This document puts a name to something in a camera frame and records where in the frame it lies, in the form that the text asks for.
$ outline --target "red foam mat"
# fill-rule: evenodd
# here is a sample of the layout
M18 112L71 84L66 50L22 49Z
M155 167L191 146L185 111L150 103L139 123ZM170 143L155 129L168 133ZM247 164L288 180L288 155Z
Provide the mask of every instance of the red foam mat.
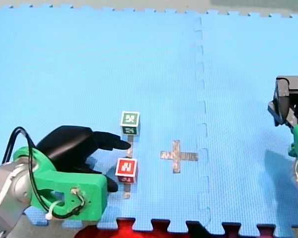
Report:
M96 226L89 226L79 231L75 238L238 238L238 226L225 226L224 236L209 234L199 224L188 223L188 234L173 234L167 232L168 222L152 222L152 232L135 232L132 230L134 221L118 220L118 230L99 230ZM259 228L261 236L258 238L273 238L273 228Z

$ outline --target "letter block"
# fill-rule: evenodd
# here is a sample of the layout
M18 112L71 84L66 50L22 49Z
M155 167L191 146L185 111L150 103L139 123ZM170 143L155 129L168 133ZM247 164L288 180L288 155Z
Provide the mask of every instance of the letter block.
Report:
M140 113L123 111L121 114L120 126L124 135L139 135Z
M115 176L119 182L136 183L137 172L136 159L118 158Z

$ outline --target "blue foam mat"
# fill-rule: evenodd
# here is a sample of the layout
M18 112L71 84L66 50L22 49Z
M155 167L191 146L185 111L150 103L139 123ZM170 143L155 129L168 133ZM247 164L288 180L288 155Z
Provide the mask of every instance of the blue foam mat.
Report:
M18 125L35 142L62 124L120 134L121 111L139 111L137 185L130 199L121 185L109 195L98 227L135 218L135 230L149 231L151 219L165 219L170 232L198 221L223 234L223 222L237 222L244 236L258 235L257 224L291 236L291 225L298 226L288 176L292 139L274 127L267 103L276 75L298 75L298 17L250 15L0 9L0 161ZM199 153L176 175L171 161L159 158L175 139L182 151ZM123 155L97 151L90 160L114 178ZM43 212L26 214L47 225Z

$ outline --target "black cable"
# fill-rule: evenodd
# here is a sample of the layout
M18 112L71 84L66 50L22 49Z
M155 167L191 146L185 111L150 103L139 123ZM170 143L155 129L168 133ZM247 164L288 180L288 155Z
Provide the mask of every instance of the black cable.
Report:
M6 147L6 150L5 150L5 154L4 154L2 163L4 164L4 163L9 162L10 157L11 157L11 154L12 154L12 151L13 151L14 144L15 144L15 141L16 141L16 138L17 138L17 136L20 133L22 133L23 136L26 138L27 144L28 144L28 148L29 148L29 164L28 164L28 168L29 168L29 174L30 174L30 182L31 182L31 185L33 187L34 194L35 194L36 198L38 199L39 203L42 205L42 207L48 212L49 211L49 207L46 205L46 203L44 202L44 200L42 199L42 197L39 195L38 188L36 186L36 182L35 182L34 175L33 175L33 148L35 148L35 145L34 145L33 141L31 140L29 134L26 132L26 130L24 128L22 128L22 127L19 126L19 127L15 128L13 130L13 132L12 132L12 134L10 136L8 145ZM54 213L54 211L52 211L52 215L55 218L58 218L58 219L66 219L66 218L68 218L68 217L70 217L72 215L78 215L79 214L79 211L85 205L85 200L78 193L76 193L76 196L81 201L81 204L79 206L75 207L70 212L68 212L68 213L66 213L64 215L56 214L56 213Z

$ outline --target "floor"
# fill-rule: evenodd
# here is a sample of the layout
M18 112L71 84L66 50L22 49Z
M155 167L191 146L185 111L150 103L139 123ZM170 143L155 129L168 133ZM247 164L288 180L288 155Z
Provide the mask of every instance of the floor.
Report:
M13 5L18 6L22 3L29 3L28 0L0 0L0 6ZM32 0L34 6L46 3L42 0ZM58 6L65 3L64 0L50 0L50 4ZM290 14L298 14L298 0L296 2L289 0L69 0L67 4L72 4L74 7L82 5L90 5L93 7L110 6L116 9L124 7L133 7L136 10L143 8L154 8L157 11L163 11L166 8L174 8L177 11L183 12L187 9L198 12L206 12L208 9L216 9L221 13L227 11L239 11L241 14L248 12L260 12L262 15L269 13L281 13L284 16ZM298 229L295 229L296 237L298 238ZM56 237L72 238L77 233L77 230L64 229L59 222L51 222L47 227L35 227L30 224L26 217L22 217L9 238L43 238Z

